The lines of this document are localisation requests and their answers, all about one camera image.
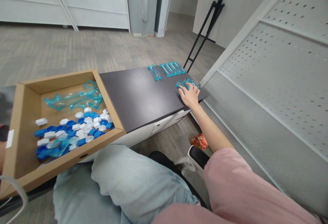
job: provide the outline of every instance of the pink shirt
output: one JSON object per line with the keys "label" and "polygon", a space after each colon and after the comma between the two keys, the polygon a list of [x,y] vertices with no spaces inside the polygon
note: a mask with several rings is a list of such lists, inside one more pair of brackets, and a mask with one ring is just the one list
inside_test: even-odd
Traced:
{"label": "pink shirt", "polygon": [[152,224],[173,223],[318,223],[310,213],[252,172],[231,148],[213,154],[204,170],[213,212],[187,204],[173,204]]}

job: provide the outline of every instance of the white cable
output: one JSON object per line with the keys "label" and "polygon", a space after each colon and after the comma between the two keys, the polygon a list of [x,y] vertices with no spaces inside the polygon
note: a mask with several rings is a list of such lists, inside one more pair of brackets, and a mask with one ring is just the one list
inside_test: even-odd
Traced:
{"label": "white cable", "polygon": [[6,224],[11,223],[20,213],[22,213],[22,211],[26,208],[27,203],[28,203],[28,197],[24,191],[24,189],[21,187],[21,185],[12,177],[9,176],[0,176],[0,180],[7,180],[10,181],[11,184],[15,187],[15,189],[17,190],[18,194],[20,195],[20,197],[22,198],[23,201],[23,206],[22,208],[17,212],[17,214],[14,215],[14,217],[12,217]]}

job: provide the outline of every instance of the black desk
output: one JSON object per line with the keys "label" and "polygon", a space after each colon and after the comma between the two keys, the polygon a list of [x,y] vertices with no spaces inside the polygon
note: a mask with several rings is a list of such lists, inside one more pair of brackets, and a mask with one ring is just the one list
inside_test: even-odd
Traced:
{"label": "black desk", "polygon": [[[155,81],[147,67],[100,74],[127,133],[188,109],[175,85],[188,79],[189,74],[166,77],[162,68],[155,68],[162,75],[159,81]],[[208,92],[201,89],[199,101],[207,96]]]}

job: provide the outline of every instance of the black metal stand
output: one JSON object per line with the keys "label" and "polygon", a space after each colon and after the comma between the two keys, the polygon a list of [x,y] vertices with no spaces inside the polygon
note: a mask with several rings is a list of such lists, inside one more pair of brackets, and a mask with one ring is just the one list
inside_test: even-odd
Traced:
{"label": "black metal stand", "polygon": [[[211,33],[211,30],[212,30],[214,24],[216,23],[216,20],[218,19],[219,15],[220,15],[221,12],[222,12],[222,9],[223,9],[224,6],[225,6],[225,4],[222,4],[222,1],[223,1],[223,0],[218,0],[218,2],[215,2],[215,1],[212,2],[212,5],[211,5],[211,7],[210,7],[210,9],[209,9],[209,11],[208,11],[208,13],[207,13],[207,15],[206,15],[206,18],[205,18],[205,20],[204,20],[204,22],[203,22],[203,25],[202,25],[202,27],[201,27],[201,29],[200,29],[198,35],[197,35],[197,38],[196,38],[196,40],[195,40],[195,43],[194,43],[194,45],[192,46],[192,49],[191,49],[191,51],[190,51],[190,53],[189,53],[189,56],[188,56],[188,58],[187,58],[187,60],[186,60],[186,62],[185,62],[185,64],[184,64],[184,66],[183,66],[183,67],[185,68],[186,65],[187,65],[187,63],[188,63],[188,61],[189,61],[189,60],[191,61],[190,67],[189,67],[189,69],[188,69],[187,72],[189,72],[191,66],[194,64],[194,62],[195,62],[195,60],[196,60],[196,57],[198,56],[199,52],[201,51],[201,49],[202,49],[202,47],[203,47],[205,41],[208,39],[208,36],[209,36],[209,34]],[[204,27],[205,27],[205,24],[207,23],[207,20],[208,20],[208,18],[209,18],[209,15],[211,14],[213,8],[215,8],[215,10],[214,10],[214,13],[213,13],[213,16],[212,16],[211,22],[210,22],[210,24],[209,24],[209,26],[208,26],[208,29],[207,29],[207,32],[206,32],[206,36],[203,36],[203,35],[202,35],[202,31],[203,31],[203,29],[204,29]],[[204,37],[204,39],[203,39],[203,41],[202,41],[202,43],[201,43],[201,46],[199,47],[199,49],[198,49],[198,51],[197,51],[197,53],[196,53],[196,55],[195,55],[195,57],[194,57],[194,59],[192,59],[190,56],[191,56],[191,54],[192,54],[192,52],[193,52],[193,50],[194,50],[194,48],[195,48],[195,46],[196,46],[196,44],[197,44],[197,41],[198,41],[198,39],[199,39],[200,36]]]}

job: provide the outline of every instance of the open cardboard tray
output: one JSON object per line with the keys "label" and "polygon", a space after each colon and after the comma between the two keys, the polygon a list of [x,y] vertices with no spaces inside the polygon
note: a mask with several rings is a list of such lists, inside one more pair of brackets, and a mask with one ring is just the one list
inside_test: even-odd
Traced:
{"label": "open cardboard tray", "polygon": [[[57,93],[68,94],[83,90],[83,83],[89,80],[97,82],[103,97],[100,112],[107,107],[115,129],[47,164],[39,162],[36,156],[39,138],[34,136],[35,131],[48,126],[58,126],[64,118],[76,120],[75,114],[82,111],[81,108],[57,111],[47,107],[44,98],[54,97]],[[37,126],[35,120],[40,118],[46,118],[48,123]],[[126,134],[96,69],[18,83],[10,130],[12,136],[8,136],[3,175],[17,179],[26,192]],[[15,188],[8,181],[1,181],[0,199],[16,194]]]}

